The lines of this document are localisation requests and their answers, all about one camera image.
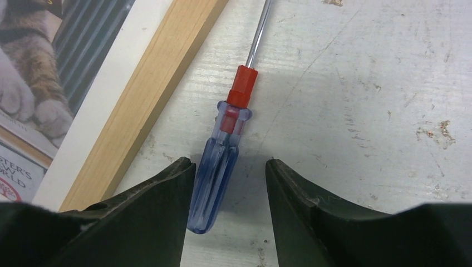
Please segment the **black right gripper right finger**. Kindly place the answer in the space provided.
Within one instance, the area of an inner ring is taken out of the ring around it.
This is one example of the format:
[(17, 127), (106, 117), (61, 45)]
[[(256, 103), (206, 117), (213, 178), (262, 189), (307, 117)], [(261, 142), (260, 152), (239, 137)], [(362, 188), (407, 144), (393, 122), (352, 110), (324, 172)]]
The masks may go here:
[(279, 159), (265, 165), (280, 266), (470, 266), (471, 205), (426, 203), (397, 214), (354, 204)]

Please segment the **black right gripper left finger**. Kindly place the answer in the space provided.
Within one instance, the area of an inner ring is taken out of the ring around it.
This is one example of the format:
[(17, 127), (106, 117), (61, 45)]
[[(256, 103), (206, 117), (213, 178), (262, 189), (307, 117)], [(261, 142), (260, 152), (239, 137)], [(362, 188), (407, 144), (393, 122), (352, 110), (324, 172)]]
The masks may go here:
[(196, 165), (160, 173), (78, 211), (1, 203), (2, 266), (179, 266)]

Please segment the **blue red screwdriver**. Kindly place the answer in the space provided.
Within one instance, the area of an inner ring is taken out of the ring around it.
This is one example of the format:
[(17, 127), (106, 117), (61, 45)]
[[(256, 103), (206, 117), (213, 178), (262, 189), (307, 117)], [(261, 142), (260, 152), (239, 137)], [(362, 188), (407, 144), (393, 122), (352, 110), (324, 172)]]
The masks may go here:
[(246, 63), (237, 68), (227, 98), (217, 104), (218, 115), (197, 168), (187, 228), (207, 233), (215, 223), (220, 204), (239, 156), (239, 142), (252, 111), (248, 108), (258, 77), (255, 56), (273, 1), (265, 1)]

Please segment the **wooden picture frame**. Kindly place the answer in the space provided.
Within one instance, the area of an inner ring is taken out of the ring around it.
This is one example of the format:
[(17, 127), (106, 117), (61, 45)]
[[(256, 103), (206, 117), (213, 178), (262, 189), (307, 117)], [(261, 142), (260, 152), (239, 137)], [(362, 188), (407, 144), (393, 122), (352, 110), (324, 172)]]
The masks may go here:
[(33, 203), (82, 210), (111, 197), (226, 1), (136, 1)]

